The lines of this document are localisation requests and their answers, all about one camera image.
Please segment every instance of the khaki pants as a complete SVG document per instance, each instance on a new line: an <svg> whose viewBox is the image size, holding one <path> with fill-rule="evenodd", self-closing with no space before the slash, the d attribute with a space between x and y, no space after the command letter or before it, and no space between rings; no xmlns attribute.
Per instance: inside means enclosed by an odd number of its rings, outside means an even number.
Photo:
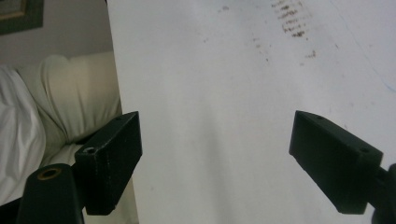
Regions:
<svg viewBox="0 0 396 224"><path fill-rule="evenodd" d="M32 94L46 132L41 165L73 164L78 142L121 115L120 92L112 52L16 68ZM85 216L86 223L138 223L132 180L108 217Z"/></svg>

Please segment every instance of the white tabletop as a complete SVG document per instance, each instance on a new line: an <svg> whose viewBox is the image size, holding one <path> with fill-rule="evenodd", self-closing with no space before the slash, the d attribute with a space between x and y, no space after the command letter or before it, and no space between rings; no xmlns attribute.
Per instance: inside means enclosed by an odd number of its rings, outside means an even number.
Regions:
<svg viewBox="0 0 396 224"><path fill-rule="evenodd" d="M289 155L295 110L396 162L396 2L108 1L124 112L139 111L140 223L370 223Z"/></svg>

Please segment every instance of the white shirt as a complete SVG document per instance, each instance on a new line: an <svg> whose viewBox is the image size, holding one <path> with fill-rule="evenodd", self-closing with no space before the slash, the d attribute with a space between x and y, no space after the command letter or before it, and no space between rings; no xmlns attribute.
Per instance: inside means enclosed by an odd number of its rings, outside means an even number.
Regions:
<svg viewBox="0 0 396 224"><path fill-rule="evenodd" d="M0 205L22 196L26 178L39 167L45 145L35 101L19 74L0 66Z"/></svg>

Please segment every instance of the pant leg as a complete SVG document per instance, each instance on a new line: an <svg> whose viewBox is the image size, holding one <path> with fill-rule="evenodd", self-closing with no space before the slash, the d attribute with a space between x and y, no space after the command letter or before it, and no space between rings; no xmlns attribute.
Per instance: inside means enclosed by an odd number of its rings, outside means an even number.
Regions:
<svg viewBox="0 0 396 224"><path fill-rule="evenodd" d="M50 56L17 68L37 104L46 129L42 164L121 114L112 52L66 59Z"/></svg>

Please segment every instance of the fabric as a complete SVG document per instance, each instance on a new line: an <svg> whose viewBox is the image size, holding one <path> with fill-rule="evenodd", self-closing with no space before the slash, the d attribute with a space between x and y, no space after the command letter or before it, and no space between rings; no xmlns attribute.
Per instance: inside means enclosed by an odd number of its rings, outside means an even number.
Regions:
<svg viewBox="0 0 396 224"><path fill-rule="evenodd" d="M46 139L35 102L20 76L0 66L0 205L20 198Z"/></svg>
<svg viewBox="0 0 396 224"><path fill-rule="evenodd" d="M121 114L112 52L66 59L48 57L41 64L18 67L35 99L47 136L41 165L73 164L79 141ZM138 223L132 180L115 211L107 217L85 215L85 223Z"/></svg>

